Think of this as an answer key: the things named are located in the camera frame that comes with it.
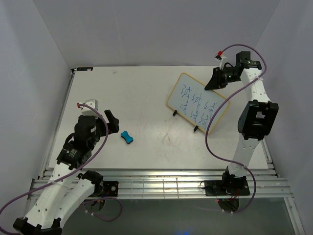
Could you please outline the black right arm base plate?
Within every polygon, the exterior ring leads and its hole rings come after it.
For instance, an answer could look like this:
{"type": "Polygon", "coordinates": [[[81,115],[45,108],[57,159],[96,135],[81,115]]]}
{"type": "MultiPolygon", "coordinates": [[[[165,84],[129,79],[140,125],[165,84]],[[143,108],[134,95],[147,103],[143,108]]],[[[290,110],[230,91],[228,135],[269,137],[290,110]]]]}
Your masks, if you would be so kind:
{"type": "Polygon", "coordinates": [[[247,182],[243,186],[227,185],[222,180],[204,181],[206,196],[249,196],[250,190],[247,182]]]}

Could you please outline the yellow framed small whiteboard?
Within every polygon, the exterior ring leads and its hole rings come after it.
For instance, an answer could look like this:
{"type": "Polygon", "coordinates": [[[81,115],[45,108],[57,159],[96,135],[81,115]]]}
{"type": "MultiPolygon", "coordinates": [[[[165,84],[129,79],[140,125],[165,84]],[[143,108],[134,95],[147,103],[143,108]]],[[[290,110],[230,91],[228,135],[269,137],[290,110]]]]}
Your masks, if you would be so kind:
{"type": "Polygon", "coordinates": [[[200,81],[183,72],[169,95],[167,106],[199,130],[206,132],[208,124],[211,124],[210,131],[214,129],[230,102],[227,102],[211,120],[226,98],[215,91],[206,91],[204,87],[200,81]]]}

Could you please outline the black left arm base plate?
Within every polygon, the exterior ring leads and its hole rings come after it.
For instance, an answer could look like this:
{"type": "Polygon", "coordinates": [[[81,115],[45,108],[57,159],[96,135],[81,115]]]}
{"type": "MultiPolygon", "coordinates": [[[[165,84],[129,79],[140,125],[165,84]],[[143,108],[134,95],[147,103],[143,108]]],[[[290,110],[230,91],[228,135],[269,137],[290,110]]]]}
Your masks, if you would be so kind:
{"type": "Polygon", "coordinates": [[[117,197],[119,189],[118,181],[102,181],[95,186],[92,197],[117,197]]]}

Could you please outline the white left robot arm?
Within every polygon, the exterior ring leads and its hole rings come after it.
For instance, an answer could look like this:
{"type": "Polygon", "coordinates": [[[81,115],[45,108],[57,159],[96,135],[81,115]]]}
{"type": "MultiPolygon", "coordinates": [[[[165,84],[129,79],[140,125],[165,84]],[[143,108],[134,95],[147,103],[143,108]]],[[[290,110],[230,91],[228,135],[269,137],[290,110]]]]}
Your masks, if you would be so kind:
{"type": "Polygon", "coordinates": [[[92,151],[102,137],[119,131],[119,120],[110,110],[104,111],[108,121],[98,114],[82,114],[68,135],[57,157],[57,163],[33,208],[13,224],[20,235],[60,235],[70,215],[92,195],[102,195],[103,176],[95,171],[81,172],[91,159],[92,151]]]}

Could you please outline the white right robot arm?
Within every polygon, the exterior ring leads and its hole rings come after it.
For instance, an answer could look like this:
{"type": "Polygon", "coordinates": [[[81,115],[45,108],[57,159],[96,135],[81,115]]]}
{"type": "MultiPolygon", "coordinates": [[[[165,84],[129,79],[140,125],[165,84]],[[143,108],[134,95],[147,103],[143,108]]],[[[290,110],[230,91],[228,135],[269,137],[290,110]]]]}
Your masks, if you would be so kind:
{"type": "Polygon", "coordinates": [[[229,83],[241,81],[248,102],[238,120],[239,141],[232,160],[222,179],[205,181],[204,189],[209,195],[249,195],[247,167],[255,148],[269,135],[279,106],[268,97],[261,80],[261,63],[252,60],[249,51],[237,53],[234,66],[227,65],[222,52],[217,54],[217,58],[220,65],[213,69],[212,77],[204,89],[223,89],[229,83]]]}

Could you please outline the aluminium frame rails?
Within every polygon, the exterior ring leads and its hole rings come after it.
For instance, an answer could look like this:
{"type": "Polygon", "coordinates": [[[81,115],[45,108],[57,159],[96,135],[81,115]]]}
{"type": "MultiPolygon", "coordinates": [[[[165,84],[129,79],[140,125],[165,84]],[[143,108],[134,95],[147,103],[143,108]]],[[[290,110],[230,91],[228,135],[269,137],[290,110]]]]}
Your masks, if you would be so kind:
{"type": "Polygon", "coordinates": [[[94,98],[100,109],[112,110],[134,142],[110,135],[97,145],[99,153],[87,169],[118,181],[120,199],[205,199],[201,181],[221,177],[226,163],[207,151],[203,131],[193,132],[192,125],[172,116],[167,100],[183,72],[206,85],[212,71],[211,66],[75,69],[43,175],[32,186],[39,188],[52,175],[62,139],[79,114],[76,103],[94,98]]]}

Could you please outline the blue label sticker left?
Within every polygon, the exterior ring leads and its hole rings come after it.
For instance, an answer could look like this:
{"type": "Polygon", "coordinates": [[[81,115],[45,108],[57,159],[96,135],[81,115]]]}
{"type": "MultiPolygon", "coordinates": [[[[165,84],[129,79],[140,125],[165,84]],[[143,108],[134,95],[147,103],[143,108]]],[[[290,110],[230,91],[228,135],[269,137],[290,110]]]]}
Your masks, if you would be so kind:
{"type": "Polygon", "coordinates": [[[93,67],[78,67],[76,71],[92,71],[93,67]]]}

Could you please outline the blue whiteboard eraser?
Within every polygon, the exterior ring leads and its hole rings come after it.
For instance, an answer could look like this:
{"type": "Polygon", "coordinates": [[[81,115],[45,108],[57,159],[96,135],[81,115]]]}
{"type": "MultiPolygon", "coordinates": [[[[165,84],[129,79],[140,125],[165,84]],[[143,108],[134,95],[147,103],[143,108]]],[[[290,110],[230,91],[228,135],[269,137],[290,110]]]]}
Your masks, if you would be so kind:
{"type": "Polygon", "coordinates": [[[127,131],[123,131],[121,133],[121,138],[127,143],[127,144],[130,144],[134,141],[133,137],[131,137],[129,135],[129,133],[127,131]]]}

